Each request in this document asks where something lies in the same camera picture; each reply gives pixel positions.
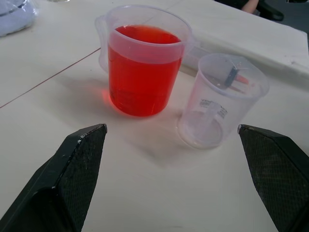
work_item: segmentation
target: red liquid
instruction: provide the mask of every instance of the red liquid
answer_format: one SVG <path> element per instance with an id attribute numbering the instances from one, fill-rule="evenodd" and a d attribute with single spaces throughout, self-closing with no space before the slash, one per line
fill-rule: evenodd
<path id="1" fill-rule="evenodd" d="M 180 42 L 176 36 L 156 27 L 133 25 L 116 30 L 127 37 L 154 44 Z M 181 52 L 179 47 L 159 50 L 128 41 L 116 33 L 111 34 L 109 41 L 110 96 L 114 105 L 133 116 L 150 116 L 162 111 L 168 103 L 183 48 Z M 171 62 L 164 63 L 170 57 L 173 57 Z"/>

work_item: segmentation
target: plastic measuring jug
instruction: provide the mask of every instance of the plastic measuring jug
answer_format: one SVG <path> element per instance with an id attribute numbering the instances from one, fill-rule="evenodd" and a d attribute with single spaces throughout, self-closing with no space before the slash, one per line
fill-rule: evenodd
<path id="1" fill-rule="evenodd" d="M 116 7 L 95 25 L 99 63 L 109 73 L 113 104 L 133 116 L 162 111 L 182 57 L 194 46 L 190 26 L 172 13 L 144 5 Z"/>
<path id="2" fill-rule="evenodd" d="M 268 91 L 267 77 L 244 57 L 202 57 L 178 122 L 180 137 L 195 148 L 219 145 Z"/>

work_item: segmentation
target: person's hand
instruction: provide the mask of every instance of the person's hand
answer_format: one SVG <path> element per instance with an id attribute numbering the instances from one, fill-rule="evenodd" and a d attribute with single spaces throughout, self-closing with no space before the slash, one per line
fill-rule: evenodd
<path id="1" fill-rule="evenodd" d="M 253 12 L 255 11 L 255 9 L 256 9 L 258 3 L 259 3 L 259 0 L 249 0 L 249 1 L 242 7 L 241 10 L 253 14 Z"/>

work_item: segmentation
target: table surface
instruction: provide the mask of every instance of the table surface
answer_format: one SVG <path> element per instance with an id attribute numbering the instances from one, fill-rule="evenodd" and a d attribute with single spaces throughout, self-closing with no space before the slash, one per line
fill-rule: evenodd
<path id="1" fill-rule="evenodd" d="M 42 2 L 45 15 L 33 27 L 0 39 L 4 51 L 0 56 L 6 57 L 0 65 L 7 74 L 0 77 L 0 215 L 68 134 L 106 123 L 98 183 L 83 231 L 277 231 L 255 191 L 236 129 L 220 147 L 210 150 L 190 149 L 179 139 L 176 121 L 193 77 L 178 73 L 168 106 L 154 117 L 129 118 L 110 105 L 108 77 L 98 65 L 93 21 L 125 1 L 91 7 L 99 6 L 98 2 L 89 0 L 93 11 L 85 15 L 80 0 L 66 5 Z M 175 7 L 172 11 L 182 17 L 182 11 L 189 9 L 193 14 L 192 7 L 176 10 L 185 1 L 133 2 Z M 21 53 L 25 43 L 17 44 L 20 38 L 33 39 L 36 46 L 31 44 Z M 309 84 L 277 76 L 269 80 L 269 93 L 242 123 L 285 134 L 309 154 Z"/>

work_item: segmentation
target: empty plastic beaker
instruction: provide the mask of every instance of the empty plastic beaker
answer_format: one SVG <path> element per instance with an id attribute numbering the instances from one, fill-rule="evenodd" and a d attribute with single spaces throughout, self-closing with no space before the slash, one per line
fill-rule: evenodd
<path id="1" fill-rule="evenodd" d="M 133 116 L 162 111 L 182 58 L 194 45 L 190 26 L 167 11 L 128 5 L 98 17 L 96 28 L 114 105 Z"/>
<path id="2" fill-rule="evenodd" d="M 219 145 L 268 91 L 267 77 L 244 57 L 202 57 L 178 122 L 180 137 L 195 148 Z"/>

